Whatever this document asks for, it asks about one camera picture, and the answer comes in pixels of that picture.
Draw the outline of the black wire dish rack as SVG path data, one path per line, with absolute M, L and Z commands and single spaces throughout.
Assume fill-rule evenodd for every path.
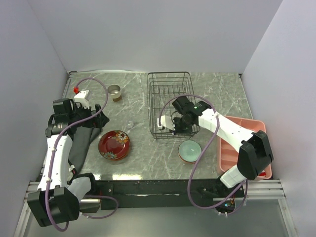
M 191 75 L 189 72 L 150 72 L 147 74 L 147 102 L 150 133 L 155 139 L 190 138 L 196 135 L 200 128 L 193 125 L 185 131 L 171 130 L 158 127 L 157 119 L 163 108 L 162 115 L 171 117 L 173 122 L 179 122 L 181 114 L 176 111 L 172 103 L 177 95 L 186 95 L 190 102 L 196 99 Z

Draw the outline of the celadon green bowl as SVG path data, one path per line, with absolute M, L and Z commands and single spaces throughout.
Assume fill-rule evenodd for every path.
M 182 160 L 197 161 L 200 154 L 200 145 L 192 140 L 183 141 L 178 147 L 178 156 Z

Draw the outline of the beige brown ceramic cup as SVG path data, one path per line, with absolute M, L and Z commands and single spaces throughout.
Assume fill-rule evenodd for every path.
M 112 84 L 107 88 L 107 91 L 113 102 L 118 102 L 122 99 L 120 86 Z

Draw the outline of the red floral lacquer plate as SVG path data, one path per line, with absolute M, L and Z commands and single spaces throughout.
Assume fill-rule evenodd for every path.
M 98 143 L 100 155 L 111 161 L 118 161 L 128 156 L 130 148 L 130 138 L 121 130 L 112 130 L 105 133 Z

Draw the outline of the clear drinking glass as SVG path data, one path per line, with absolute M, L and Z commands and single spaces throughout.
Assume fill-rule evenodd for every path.
M 134 126 L 134 122 L 131 121 L 131 120 L 128 120 L 126 126 L 127 126 L 128 128 L 132 128 L 132 127 Z

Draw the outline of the orange white patterned bowl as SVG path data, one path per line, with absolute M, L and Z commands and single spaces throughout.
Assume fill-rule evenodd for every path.
M 186 160 L 181 160 L 183 163 L 185 164 L 195 164 L 196 163 L 196 160 L 195 161 L 186 161 Z

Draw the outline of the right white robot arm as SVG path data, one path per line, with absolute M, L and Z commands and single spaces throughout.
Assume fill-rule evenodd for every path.
M 181 114 L 175 127 L 185 130 L 192 125 L 205 128 L 231 145 L 238 153 L 237 163 L 220 177 L 216 191 L 227 197 L 234 186 L 244 180 L 255 180 L 274 160 L 267 134 L 251 131 L 218 113 L 209 102 L 193 103 L 186 96 L 178 96 L 173 102 Z

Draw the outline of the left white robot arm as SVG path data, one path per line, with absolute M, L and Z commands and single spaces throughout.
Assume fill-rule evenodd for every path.
M 103 128 L 109 122 L 102 110 L 84 108 L 81 102 L 63 98 L 53 101 L 54 113 L 45 131 L 47 137 L 46 164 L 37 191 L 27 197 L 27 203 L 41 227 L 54 226 L 64 232 L 60 223 L 68 224 L 79 217 L 79 202 L 85 197 L 94 198 L 99 187 L 92 173 L 77 175 L 67 183 L 69 154 L 77 128 Z

